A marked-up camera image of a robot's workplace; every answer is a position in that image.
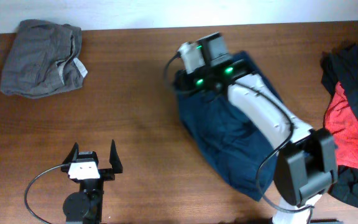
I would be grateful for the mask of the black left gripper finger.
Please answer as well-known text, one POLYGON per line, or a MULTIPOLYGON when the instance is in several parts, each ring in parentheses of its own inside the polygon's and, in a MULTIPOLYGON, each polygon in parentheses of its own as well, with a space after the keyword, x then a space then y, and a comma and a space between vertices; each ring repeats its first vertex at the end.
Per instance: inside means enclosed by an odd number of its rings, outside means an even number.
POLYGON ((115 174, 123 173, 123 166, 117 153, 116 143, 114 140, 111 141, 109 163, 111 164, 111 168, 115 174))
POLYGON ((78 154, 79 154, 79 145, 76 142, 74 143, 73 148, 71 149, 69 154, 63 160, 62 164, 70 164, 72 162, 75 162, 77 160, 78 154))

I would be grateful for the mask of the dark blue shorts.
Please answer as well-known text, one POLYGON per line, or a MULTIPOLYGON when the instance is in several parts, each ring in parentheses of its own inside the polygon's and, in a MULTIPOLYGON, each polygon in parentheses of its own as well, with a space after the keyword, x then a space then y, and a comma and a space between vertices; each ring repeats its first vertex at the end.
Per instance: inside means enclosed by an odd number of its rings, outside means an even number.
POLYGON ((259 201, 256 185, 268 189, 277 161, 262 164, 273 151, 265 136, 244 113, 213 92, 178 95, 177 105, 181 122, 207 163, 225 183, 259 201))

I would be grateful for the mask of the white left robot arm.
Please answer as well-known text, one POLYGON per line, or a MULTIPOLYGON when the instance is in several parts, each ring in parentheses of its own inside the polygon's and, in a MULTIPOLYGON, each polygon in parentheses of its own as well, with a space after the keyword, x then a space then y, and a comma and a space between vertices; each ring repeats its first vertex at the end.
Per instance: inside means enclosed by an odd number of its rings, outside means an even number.
POLYGON ((61 168, 70 180, 80 185, 79 191, 70 194, 63 203, 66 223, 101 223, 104 183, 114 181, 115 175, 123 172, 114 141, 111 142, 109 163, 110 168, 100 169, 96 152, 81 152, 79 145, 74 144, 61 168))

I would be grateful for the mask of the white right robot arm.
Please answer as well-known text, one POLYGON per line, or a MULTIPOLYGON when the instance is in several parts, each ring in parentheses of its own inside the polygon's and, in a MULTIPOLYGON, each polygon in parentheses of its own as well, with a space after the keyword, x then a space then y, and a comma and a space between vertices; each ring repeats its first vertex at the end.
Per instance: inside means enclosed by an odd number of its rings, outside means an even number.
POLYGON ((272 223, 309 223, 315 203, 337 182, 336 145, 324 128, 293 114, 246 52, 229 53, 213 33, 185 42, 173 89, 180 118, 202 155, 233 188, 281 196, 272 223))

